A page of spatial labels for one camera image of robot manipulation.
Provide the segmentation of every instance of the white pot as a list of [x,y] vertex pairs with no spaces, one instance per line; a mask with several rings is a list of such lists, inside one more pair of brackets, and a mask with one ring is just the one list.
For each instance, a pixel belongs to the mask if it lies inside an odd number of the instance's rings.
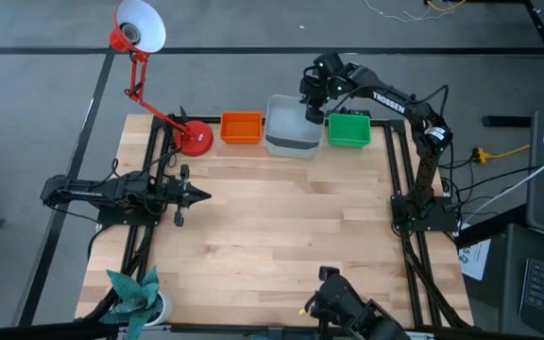
[[157,317],[155,320],[144,324],[147,327],[156,326],[160,325],[163,322],[167,322],[169,315],[171,315],[171,311],[174,309],[174,303],[169,295],[165,294],[162,291],[159,291],[159,298],[161,298],[162,300],[162,311],[159,314],[159,317]]

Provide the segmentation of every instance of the green bin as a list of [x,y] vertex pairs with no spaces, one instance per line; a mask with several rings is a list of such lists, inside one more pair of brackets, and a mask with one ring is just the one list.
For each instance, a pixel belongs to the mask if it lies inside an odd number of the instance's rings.
[[363,147],[370,144],[370,118],[363,115],[332,113],[329,116],[329,144]]

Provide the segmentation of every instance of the floor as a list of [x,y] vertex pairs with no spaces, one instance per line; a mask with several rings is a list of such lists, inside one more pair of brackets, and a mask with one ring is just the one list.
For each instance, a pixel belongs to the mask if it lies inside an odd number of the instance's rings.
[[[406,10],[414,16],[420,1],[369,0],[387,15]],[[402,23],[383,18],[361,0],[150,1],[167,25],[166,46],[310,46],[310,47],[509,47],[542,46],[524,6],[465,4],[437,20]],[[106,47],[115,0],[0,0],[0,46]],[[544,1],[535,1],[544,21]],[[149,64],[145,97],[162,111],[182,105],[193,115],[221,111],[265,111],[272,94],[298,94],[301,70],[315,55],[158,55]],[[501,153],[529,143],[527,129],[495,129],[481,124],[486,114],[526,115],[544,109],[544,58],[344,56],[366,64],[380,78],[405,92],[425,95],[450,84],[446,119],[456,137],[455,158],[474,146]],[[51,212],[39,194],[44,181],[66,172],[94,85],[102,55],[0,55],[0,327],[15,324],[31,270]],[[110,169],[126,114],[146,112],[127,100],[127,56],[116,56],[79,177],[101,179]],[[354,100],[354,108],[376,117],[391,112]],[[474,165],[474,181],[526,166],[527,154]],[[467,186],[467,167],[455,171]],[[515,183],[513,176],[476,188],[475,196],[493,196]],[[516,191],[494,212],[524,200]],[[468,207],[476,208],[477,201]],[[87,205],[71,211],[95,216]],[[476,216],[480,221],[487,216]],[[35,323],[70,321],[86,265],[90,222],[67,217],[42,294]],[[491,262],[500,262],[493,243]],[[467,280],[474,318],[496,329],[498,312],[492,286]]]

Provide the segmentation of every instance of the orange bin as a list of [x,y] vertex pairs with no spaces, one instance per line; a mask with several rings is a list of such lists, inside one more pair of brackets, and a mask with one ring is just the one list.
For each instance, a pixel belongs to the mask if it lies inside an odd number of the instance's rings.
[[261,112],[222,112],[220,138],[227,144],[257,144],[262,139]]

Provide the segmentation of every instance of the clear plastic bin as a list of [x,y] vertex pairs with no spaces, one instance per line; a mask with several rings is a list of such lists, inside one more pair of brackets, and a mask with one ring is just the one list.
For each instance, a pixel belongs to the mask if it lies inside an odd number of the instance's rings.
[[301,98],[275,94],[265,112],[264,143],[274,156],[310,159],[320,147],[324,125],[306,120]]

